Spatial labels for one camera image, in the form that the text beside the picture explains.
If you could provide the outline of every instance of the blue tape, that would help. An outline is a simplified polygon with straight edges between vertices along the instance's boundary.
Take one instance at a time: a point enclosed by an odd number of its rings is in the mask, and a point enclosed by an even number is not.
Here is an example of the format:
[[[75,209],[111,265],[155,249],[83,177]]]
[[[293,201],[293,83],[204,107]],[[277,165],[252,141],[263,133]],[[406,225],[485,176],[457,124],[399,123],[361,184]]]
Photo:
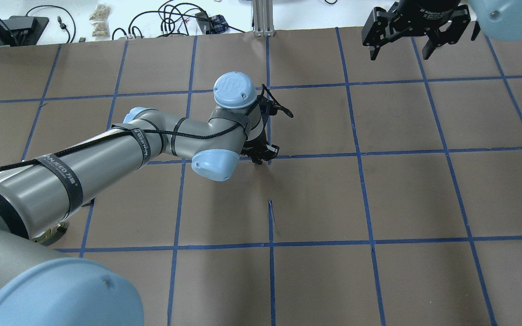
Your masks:
[[[358,136],[356,132],[356,122],[354,120],[354,108],[352,105],[352,94],[350,92],[350,83],[348,81],[348,67],[346,66],[346,58],[343,53],[343,46],[342,46],[342,38],[339,35],[339,29],[338,27],[335,28],[336,36],[338,37],[338,46],[339,46],[339,53],[342,58],[342,68],[343,68],[343,76],[345,80],[346,85],[346,95],[348,96],[348,107],[350,111],[350,121],[352,123],[352,134],[354,136],[354,144],[356,145],[356,155],[358,159],[358,170],[360,172],[360,184],[362,188],[362,196],[364,199],[364,209],[366,214],[366,223],[368,225],[368,239],[369,244],[372,248],[372,267],[373,267],[373,277],[374,282],[376,286],[376,295],[377,295],[377,305],[378,309],[380,311],[380,322],[382,326],[386,326],[386,314],[384,313],[384,305],[382,301],[382,289],[380,286],[380,276],[377,270],[377,258],[376,258],[376,243],[375,239],[373,237],[373,229],[372,229],[372,220],[370,217],[369,212],[369,204],[368,204],[368,192],[366,190],[365,180],[364,180],[364,169],[362,166],[362,159],[361,159],[361,151],[360,151],[360,143],[358,142]]]
[[[496,326],[497,325],[497,321],[495,320],[495,315],[493,313],[493,307],[491,306],[491,300],[489,299],[489,295],[488,295],[488,291],[487,291],[487,285],[484,282],[483,271],[481,269],[480,262],[478,261],[479,260],[479,256],[477,254],[476,246],[474,246],[473,235],[472,235],[472,232],[470,230],[470,225],[469,225],[468,218],[466,216],[466,210],[464,208],[464,203],[462,202],[462,195],[460,194],[460,188],[458,186],[458,181],[456,180],[456,175],[454,173],[454,167],[452,166],[452,161],[451,161],[451,158],[450,158],[450,154],[448,152],[448,146],[447,146],[446,140],[444,138],[442,127],[440,125],[440,120],[439,120],[438,113],[436,111],[435,101],[434,101],[434,99],[432,97],[432,93],[430,91],[430,86],[429,86],[429,84],[428,84],[428,82],[426,80],[426,73],[424,72],[424,67],[422,66],[422,60],[420,58],[420,54],[418,53],[418,47],[416,46],[414,38],[411,37],[410,40],[412,41],[412,46],[414,47],[414,52],[416,53],[416,59],[418,60],[418,67],[420,68],[420,72],[422,73],[422,78],[425,81],[424,85],[426,87],[426,93],[428,94],[428,99],[430,101],[430,106],[432,108],[432,113],[435,116],[436,126],[437,126],[438,131],[439,131],[440,140],[441,140],[441,142],[443,144],[443,147],[444,147],[444,154],[446,156],[447,163],[448,163],[448,169],[450,170],[450,175],[452,177],[452,183],[454,185],[454,189],[455,189],[455,192],[456,192],[456,198],[458,198],[458,204],[460,206],[460,212],[462,213],[462,219],[463,219],[463,222],[464,222],[464,226],[466,227],[466,234],[467,234],[467,236],[469,238],[470,250],[472,251],[472,254],[473,254],[474,265],[476,266],[476,270],[477,270],[477,274],[478,274],[478,281],[480,282],[480,286],[481,286],[481,289],[483,291],[483,297],[484,297],[484,300],[485,300],[485,304],[487,305],[487,311],[488,311],[489,318],[491,320],[491,325],[492,326]]]
[[[83,254],[86,250],[87,234],[90,231],[90,223],[92,222],[93,212],[94,212],[94,204],[91,204],[89,206],[89,210],[87,211],[86,226],[83,229],[82,244],[80,245],[80,248],[78,251],[80,258],[83,258]]]
[[[495,48],[493,48],[493,44],[491,44],[491,39],[489,37],[486,37],[487,44],[489,49],[491,49],[491,54],[493,54],[493,58],[495,59],[495,63],[497,64],[497,68],[499,68],[499,72],[501,73],[501,77],[503,79],[503,82],[505,83],[505,87],[507,88],[507,91],[509,92],[509,96],[511,98],[511,101],[513,101],[513,105],[515,107],[515,110],[517,111],[517,115],[522,123],[522,112],[521,108],[518,106],[517,100],[515,99],[513,95],[513,91],[511,90],[511,87],[509,85],[509,81],[507,81],[507,76],[505,76],[505,73],[503,72],[503,67],[501,66],[501,62],[499,62],[499,58],[497,57],[497,53],[495,52]]]
[[[108,113],[108,121],[106,122],[106,130],[112,127],[112,115],[114,115],[114,106],[116,98],[118,98],[118,89],[120,88],[120,80],[122,80],[122,70],[124,70],[124,61],[126,61],[126,52],[128,51],[128,39],[124,41],[124,50],[122,51],[122,59],[120,60],[120,69],[118,70],[118,78],[116,86],[114,86],[114,94],[112,95],[112,104],[110,105],[110,113]]]
[[[269,200],[267,203],[269,213],[269,244],[273,243],[273,201]],[[271,326],[276,326],[276,309],[275,309],[275,255],[274,248],[269,248],[269,287],[270,287],[270,303],[271,303]]]
[[[56,57],[53,60],[52,70],[49,72],[48,81],[45,84],[45,88],[43,89],[42,98],[39,100],[38,110],[35,113],[34,123],[31,124],[31,130],[29,131],[29,136],[27,137],[27,142],[25,143],[25,148],[23,150],[23,155],[21,156],[21,160],[23,161],[27,156],[27,150],[29,149],[29,144],[31,143],[31,139],[34,136],[35,126],[38,123],[39,114],[42,111],[42,107],[44,105],[45,96],[48,93],[49,84],[52,82],[53,72],[56,70],[56,64],[58,63],[58,58],[60,57],[60,51],[62,50],[62,44],[58,45],[58,50],[56,51]]]

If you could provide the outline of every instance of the light blue joint cap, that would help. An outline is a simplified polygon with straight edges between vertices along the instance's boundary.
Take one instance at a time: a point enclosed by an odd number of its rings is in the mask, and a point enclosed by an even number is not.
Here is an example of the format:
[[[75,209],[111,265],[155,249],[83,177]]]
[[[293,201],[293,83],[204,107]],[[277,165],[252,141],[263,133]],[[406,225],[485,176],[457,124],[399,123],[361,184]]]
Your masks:
[[[213,181],[227,181],[239,163],[239,154],[230,150],[212,149],[193,156],[191,167],[198,175]]]
[[[143,112],[143,111],[146,111],[146,110],[154,110],[152,108],[149,108],[149,107],[135,107],[133,108],[132,110],[130,110],[130,112],[128,114],[126,114],[126,116],[124,117],[124,123],[125,124],[128,124],[128,122],[131,122],[132,120],[134,120],[134,118],[136,118],[136,116]]]
[[[257,90],[253,81],[242,72],[227,72],[213,87],[215,102],[226,109],[243,109],[255,102]]]
[[[143,325],[133,285],[101,264],[59,258],[33,266],[0,289],[0,325]]]

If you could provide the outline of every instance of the black cable bundle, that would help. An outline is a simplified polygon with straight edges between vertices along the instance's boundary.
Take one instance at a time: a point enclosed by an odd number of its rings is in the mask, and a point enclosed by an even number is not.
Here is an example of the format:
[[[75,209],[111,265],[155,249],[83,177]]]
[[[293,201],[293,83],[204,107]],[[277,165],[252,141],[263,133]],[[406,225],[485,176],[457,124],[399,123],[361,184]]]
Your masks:
[[[207,21],[210,23],[214,23],[207,14],[207,11],[205,9],[201,8],[200,6],[197,6],[195,4],[191,4],[190,2],[181,2],[180,4],[170,4],[172,0],[167,0],[165,3],[161,4],[160,7],[158,7],[158,10],[148,10],[145,12],[141,12],[137,14],[132,21],[130,21],[130,24],[128,25],[128,32],[124,30],[122,27],[118,27],[117,29],[112,32],[112,39],[114,39],[114,35],[116,34],[116,31],[122,31],[126,38],[129,37],[129,35],[133,35],[134,38],[136,37],[143,37],[141,30],[136,25],[133,25],[134,21],[145,14],[149,13],[158,13],[158,16],[161,19],[160,23],[160,30],[161,35],[158,37],[167,37],[170,35],[189,35],[189,29],[187,27],[186,19],[187,18],[195,18],[197,20],[204,20],[203,17],[197,17],[189,14],[189,12],[193,10],[199,10],[200,12],[205,13]],[[229,27],[230,29],[234,29],[235,31],[240,31],[241,33],[244,33],[245,31],[242,31],[241,29],[236,29],[235,27],[232,27],[228,24],[222,24],[226,27]]]

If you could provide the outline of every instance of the black device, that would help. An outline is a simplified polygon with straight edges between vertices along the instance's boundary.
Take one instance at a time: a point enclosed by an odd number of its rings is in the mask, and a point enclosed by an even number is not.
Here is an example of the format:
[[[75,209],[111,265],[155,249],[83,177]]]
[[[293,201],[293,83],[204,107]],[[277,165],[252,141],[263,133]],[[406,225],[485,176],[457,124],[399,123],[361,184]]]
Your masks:
[[[197,23],[201,28],[201,32],[203,32],[203,34],[211,34],[213,27],[211,26],[211,20],[209,16],[207,16],[207,13],[201,11],[194,16],[197,17]]]
[[[4,21],[19,45],[35,45],[49,23],[47,17],[11,16]]]
[[[362,44],[370,47],[370,59],[375,60],[380,48],[401,37],[428,36],[422,57],[445,44],[455,44],[470,23],[469,7],[459,5],[460,0],[400,0],[386,11],[372,9],[362,29]],[[449,21],[445,31],[440,28]]]

